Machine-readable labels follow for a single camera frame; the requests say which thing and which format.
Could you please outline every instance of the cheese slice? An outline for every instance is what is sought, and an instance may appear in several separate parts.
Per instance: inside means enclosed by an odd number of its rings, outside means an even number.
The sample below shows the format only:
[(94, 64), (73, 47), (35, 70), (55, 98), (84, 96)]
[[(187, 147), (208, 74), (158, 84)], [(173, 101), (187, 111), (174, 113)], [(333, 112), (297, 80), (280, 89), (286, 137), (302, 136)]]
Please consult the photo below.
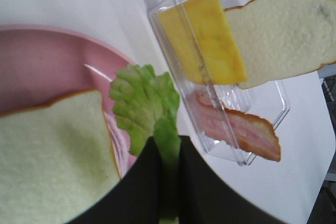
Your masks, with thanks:
[(1, 223), (64, 223), (120, 180), (99, 91), (0, 116)]
[[(246, 81), (244, 62), (233, 38), (221, 0), (188, 0), (183, 3), (191, 26), (212, 75), (214, 84), (235, 84)], [(177, 55), (187, 78), (204, 84), (200, 71), (203, 66), (194, 54), (190, 40), (181, 22), (181, 6), (158, 13), (158, 19)]]

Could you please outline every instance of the pink plate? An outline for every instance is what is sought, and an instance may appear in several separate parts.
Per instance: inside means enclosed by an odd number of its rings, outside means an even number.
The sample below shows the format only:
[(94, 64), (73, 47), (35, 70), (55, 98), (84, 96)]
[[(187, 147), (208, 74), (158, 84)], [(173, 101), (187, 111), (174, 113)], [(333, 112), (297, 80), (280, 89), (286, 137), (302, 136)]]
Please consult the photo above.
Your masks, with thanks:
[(128, 154), (129, 137), (114, 121), (109, 89), (115, 72), (128, 62), (121, 52), (82, 34), (45, 26), (0, 26), (0, 113), (99, 89), (123, 176), (134, 158)]

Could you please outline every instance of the green lettuce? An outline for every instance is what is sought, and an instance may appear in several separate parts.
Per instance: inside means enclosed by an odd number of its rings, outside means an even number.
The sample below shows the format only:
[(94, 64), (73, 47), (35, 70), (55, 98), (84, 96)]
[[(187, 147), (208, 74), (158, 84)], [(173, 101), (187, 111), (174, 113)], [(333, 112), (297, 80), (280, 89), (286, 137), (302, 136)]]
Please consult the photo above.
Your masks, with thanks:
[(177, 176), (181, 139), (176, 128), (179, 93), (166, 72), (156, 76), (151, 65), (128, 64), (111, 83), (117, 126), (131, 136), (130, 153), (138, 156), (150, 136), (162, 160), (160, 223), (177, 223)]
[[(115, 100), (113, 113), (117, 126), (131, 137), (131, 154), (138, 156), (141, 153), (148, 137), (154, 135), (154, 129), (162, 140), (167, 134), (166, 129), (177, 136), (176, 114), (180, 96), (169, 73), (156, 76), (151, 65), (128, 64), (112, 81), (110, 97)], [(164, 126), (160, 124), (155, 128), (160, 119), (164, 120)]]

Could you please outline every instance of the white table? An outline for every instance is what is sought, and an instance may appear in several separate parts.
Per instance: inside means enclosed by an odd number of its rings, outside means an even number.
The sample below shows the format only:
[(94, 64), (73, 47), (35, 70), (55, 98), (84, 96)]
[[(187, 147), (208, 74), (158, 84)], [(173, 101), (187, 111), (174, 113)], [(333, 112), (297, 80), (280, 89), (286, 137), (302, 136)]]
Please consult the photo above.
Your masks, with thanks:
[[(146, 17), (159, 0), (0, 0), (0, 24), (59, 26), (96, 37), (157, 73), (167, 65)], [(280, 163), (249, 167), (203, 154), (237, 192), (287, 223), (306, 223), (335, 151), (335, 136), (316, 72), (284, 81), (291, 109), (277, 130)], [(193, 136), (181, 106), (181, 134)]]

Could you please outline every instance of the yellow cheese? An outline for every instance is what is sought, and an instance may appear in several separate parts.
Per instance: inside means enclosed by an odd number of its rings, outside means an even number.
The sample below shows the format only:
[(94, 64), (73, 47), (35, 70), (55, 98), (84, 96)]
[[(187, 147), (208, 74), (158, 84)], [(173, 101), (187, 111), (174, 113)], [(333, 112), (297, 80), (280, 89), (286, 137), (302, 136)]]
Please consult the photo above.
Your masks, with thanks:
[[(233, 38), (221, 0), (188, 0), (183, 3), (214, 84), (235, 84), (247, 80), (238, 47)], [(193, 42), (184, 29), (177, 9), (158, 14), (168, 40), (190, 81), (204, 84)]]

